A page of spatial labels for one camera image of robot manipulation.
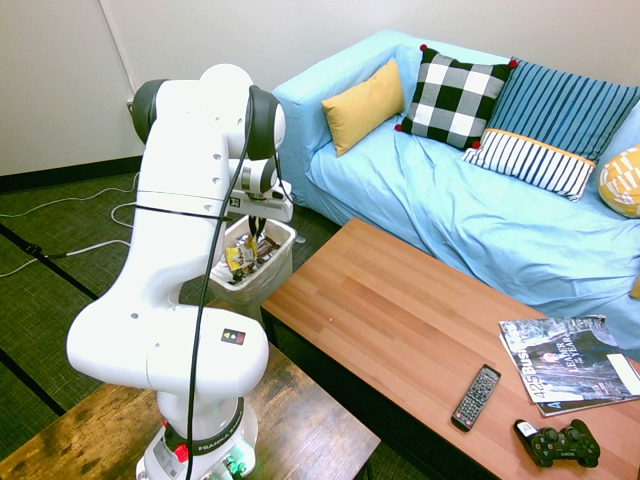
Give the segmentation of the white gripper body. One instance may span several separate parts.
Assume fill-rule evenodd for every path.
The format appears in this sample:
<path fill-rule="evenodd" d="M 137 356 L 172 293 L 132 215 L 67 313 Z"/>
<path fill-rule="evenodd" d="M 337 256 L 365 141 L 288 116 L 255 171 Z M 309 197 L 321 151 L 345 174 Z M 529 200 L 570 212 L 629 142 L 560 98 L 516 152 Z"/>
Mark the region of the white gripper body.
<path fill-rule="evenodd" d="M 229 200 L 229 212 L 287 223 L 293 217 L 293 202 L 281 192 L 276 191 L 276 194 L 279 198 L 259 197 L 243 190 L 234 190 Z"/>

